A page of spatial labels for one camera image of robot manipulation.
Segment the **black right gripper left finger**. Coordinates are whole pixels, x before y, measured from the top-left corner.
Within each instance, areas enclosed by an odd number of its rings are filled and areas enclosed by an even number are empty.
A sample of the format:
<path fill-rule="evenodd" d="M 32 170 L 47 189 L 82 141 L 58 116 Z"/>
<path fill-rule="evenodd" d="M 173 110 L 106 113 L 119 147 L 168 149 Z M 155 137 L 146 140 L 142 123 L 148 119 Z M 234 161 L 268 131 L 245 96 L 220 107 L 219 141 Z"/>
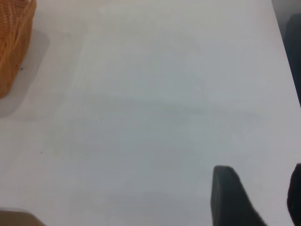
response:
<path fill-rule="evenodd" d="M 232 167 L 214 167 L 210 204 L 214 226 L 266 225 Z"/>

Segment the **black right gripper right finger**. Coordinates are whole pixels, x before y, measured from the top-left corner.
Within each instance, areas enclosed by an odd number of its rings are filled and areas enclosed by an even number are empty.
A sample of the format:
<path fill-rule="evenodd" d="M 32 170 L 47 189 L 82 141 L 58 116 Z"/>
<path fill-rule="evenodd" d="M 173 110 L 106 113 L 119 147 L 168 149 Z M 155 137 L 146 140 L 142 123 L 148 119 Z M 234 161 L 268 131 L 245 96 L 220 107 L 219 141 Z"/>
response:
<path fill-rule="evenodd" d="M 301 225 L 301 164 L 296 164 L 287 194 L 287 208 L 295 226 Z"/>

